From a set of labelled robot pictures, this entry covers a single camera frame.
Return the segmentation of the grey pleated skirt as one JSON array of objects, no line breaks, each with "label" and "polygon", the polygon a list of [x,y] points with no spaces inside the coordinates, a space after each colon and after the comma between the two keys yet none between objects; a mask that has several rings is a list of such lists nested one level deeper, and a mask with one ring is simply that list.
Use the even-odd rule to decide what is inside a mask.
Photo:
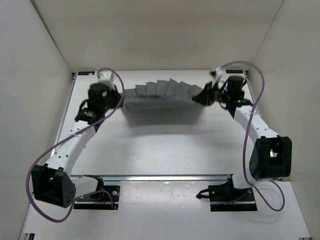
[{"label": "grey pleated skirt", "polygon": [[193,101],[202,92],[196,84],[184,81],[157,80],[137,84],[124,90],[121,110],[124,114],[158,110],[202,110],[203,105]]}]

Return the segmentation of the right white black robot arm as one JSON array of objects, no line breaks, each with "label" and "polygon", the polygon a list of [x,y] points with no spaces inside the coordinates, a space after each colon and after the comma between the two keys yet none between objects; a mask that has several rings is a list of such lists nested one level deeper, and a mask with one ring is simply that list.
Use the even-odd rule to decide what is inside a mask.
[{"label": "right white black robot arm", "polygon": [[291,173],[291,139],[280,136],[265,123],[256,106],[245,98],[244,81],[242,77],[230,76],[222,86],[208,82],[202,92],[192,98],[206,107],[219,103],[243,127],[243,159],[248,141],[254,144],[249,162],[242,163],[241,171],[230,175],[223,184],[208,187],[209,195],[217,202],[235,202],[262,181],[288,177]]}]

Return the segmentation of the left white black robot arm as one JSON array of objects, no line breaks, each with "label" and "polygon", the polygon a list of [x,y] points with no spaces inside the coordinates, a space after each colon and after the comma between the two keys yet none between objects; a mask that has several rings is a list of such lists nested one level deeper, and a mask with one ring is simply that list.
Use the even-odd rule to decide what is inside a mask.
[{"label": "left white black robot arm", "polygon": [[77,197],[89,194],[93,199],[104,195],[105,187],[99,176],[86,174],[71,179],[72,169],[89,140],[97,133],[108,110],[115,109],[121,95],[107,80],[93,83],[69,132],[69,140],[61,144],[43,165],[31,171],[33,194],[36,200],[59,207],[69,207]]}]

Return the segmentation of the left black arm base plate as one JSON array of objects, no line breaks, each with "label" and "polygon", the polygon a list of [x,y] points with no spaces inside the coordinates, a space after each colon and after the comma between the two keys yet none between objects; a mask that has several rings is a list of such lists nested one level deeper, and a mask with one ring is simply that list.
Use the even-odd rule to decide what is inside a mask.
[{"label": "left black arm base plate", "polygon": [[75,210],[109,210],[119,209],[121,186],[120,182],[105,181],[98,190],[104,190],[95,195],[85,196],[73,205]]}]

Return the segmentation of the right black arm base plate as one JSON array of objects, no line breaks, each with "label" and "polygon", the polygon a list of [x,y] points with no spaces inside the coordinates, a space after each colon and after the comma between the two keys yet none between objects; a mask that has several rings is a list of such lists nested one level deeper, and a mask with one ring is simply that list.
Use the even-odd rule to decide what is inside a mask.
[{"label": "right black arm base plate", "polygon": [[209,185],[211,212],[256,212],[258,210],[252,188],[236,189],[226,184]]}]

